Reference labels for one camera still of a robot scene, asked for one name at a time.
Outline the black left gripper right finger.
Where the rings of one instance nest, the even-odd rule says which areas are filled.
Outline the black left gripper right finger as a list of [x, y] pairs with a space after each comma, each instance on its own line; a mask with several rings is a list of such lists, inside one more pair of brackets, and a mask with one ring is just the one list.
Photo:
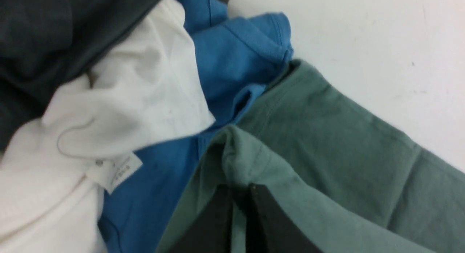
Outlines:
[[247, 253], [322, 252], [284, 213], [266, 186], [249, 185], [247, 198]]

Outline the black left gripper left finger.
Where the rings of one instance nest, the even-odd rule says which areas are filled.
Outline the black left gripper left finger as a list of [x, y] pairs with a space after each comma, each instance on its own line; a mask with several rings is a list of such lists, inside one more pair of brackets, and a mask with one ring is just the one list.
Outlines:
[[217, 186], [213, 197], [184, 235], [171, 247], [172, 253], [229, 253], [233, 194]]

